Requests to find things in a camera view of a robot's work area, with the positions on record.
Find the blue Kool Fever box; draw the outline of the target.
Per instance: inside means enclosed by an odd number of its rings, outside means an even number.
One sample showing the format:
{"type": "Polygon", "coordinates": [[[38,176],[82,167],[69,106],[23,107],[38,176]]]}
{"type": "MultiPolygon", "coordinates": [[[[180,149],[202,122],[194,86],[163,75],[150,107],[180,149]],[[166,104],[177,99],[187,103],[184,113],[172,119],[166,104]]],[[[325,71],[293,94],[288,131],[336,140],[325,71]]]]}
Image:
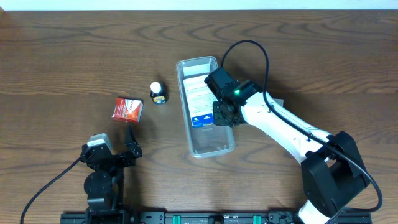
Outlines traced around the blue Kool Fever box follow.
{"type": "Polygon", "coordinates": [[[207,76],[208,74],[183,79],[192,128],[201,128],[214,123],[213,102],[216,101],[216,97],[205,84],[207,76]]]}

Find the clear plastic container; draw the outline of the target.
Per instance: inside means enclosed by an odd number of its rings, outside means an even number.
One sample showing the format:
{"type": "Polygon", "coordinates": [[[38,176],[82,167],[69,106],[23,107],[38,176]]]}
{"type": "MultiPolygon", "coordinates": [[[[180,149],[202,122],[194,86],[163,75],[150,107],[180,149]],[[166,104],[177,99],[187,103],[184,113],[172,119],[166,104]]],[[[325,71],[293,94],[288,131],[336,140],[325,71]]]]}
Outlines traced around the clear plastic container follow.
{"type": "Polygon", "coordinates": [[[221,156],[236,147],[232,128],[214,125],[216,98],[205,84],[205,78],[217,68],[217,60],[212,56],[181,60],[176,64],[189,153],[197,159],[221,156]]]}

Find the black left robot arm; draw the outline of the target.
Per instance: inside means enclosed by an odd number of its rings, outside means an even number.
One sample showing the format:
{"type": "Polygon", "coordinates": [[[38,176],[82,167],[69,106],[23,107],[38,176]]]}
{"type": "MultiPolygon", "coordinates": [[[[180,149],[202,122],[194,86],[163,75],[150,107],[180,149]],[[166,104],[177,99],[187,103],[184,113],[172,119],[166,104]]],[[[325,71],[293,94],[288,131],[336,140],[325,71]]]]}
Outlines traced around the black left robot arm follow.
{"type": "Polygon", "coordinates": [[[105,133],[91,136],[82,146],[81,161],[93,172],[85,179],[88,208],[85,223],[128,224],[138,221],[137,214],[123,205],[124,169],[136,164],[142,157],[132,128],[126,130],[124,145],[127,151],[120,154],[111,152],[112,145],[105,133]]]}

